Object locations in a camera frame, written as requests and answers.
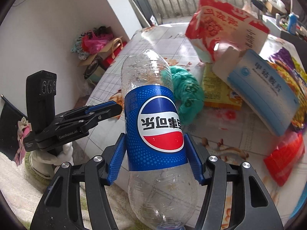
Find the plastic bag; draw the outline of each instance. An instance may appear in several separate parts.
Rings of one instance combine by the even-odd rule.
[[[82,48],[90,54],[99,53],[100,50],[113,39],[113,37],[113,34],[101,34],[97,37],[92,31],[91,39],[87,34],[82,38]]]
[[[297,161],[305,153],[302,133],[287,131],[270,156],[264,159],[272,178],[283,186]]]
[[[242,10],[246,11],[247,13],[251,14],[253,17],[258,19],[257,13],[253,11],[251,5],[248,5],[247,1],[244,2],[244,6],[243,6]]]

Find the red snack bag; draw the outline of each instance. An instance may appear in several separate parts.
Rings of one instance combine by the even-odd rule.
[[[285,184],[294,165],[304,153],[302,133],[287,131],[276,149],[264,159],[272,178],[279,186]]]
[[[199,0],[198,10],[185,35],[201,61],[212,62],[216,60],[215,45],[221,40],[236,49],[251,48],[260,53],[268,33],[269,29],[261,20],[230,3],[221,0]]]

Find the blue bottle label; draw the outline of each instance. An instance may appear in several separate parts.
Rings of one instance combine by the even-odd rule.
[[[125,97],[130,171],[157,170],[187,163],[181,124],[172,91],[145,85]]]

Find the pepsi bottle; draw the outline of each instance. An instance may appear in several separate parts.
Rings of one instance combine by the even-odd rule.
[[[128,195],[151,229],[183,229],[194,213],[197,187],[185,154],[168,63],[153,50],[122,66]]]

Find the camera lens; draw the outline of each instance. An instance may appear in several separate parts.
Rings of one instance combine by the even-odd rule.
[[[52,82],[51,80],[48,81],[48,93],[52,92]]]
[[[42,86],[41,86],[41,91],[42,91],[43,93],[46,93],[46,89],[47,89],[47,83],[44,81],[43,84],[42,84]]]

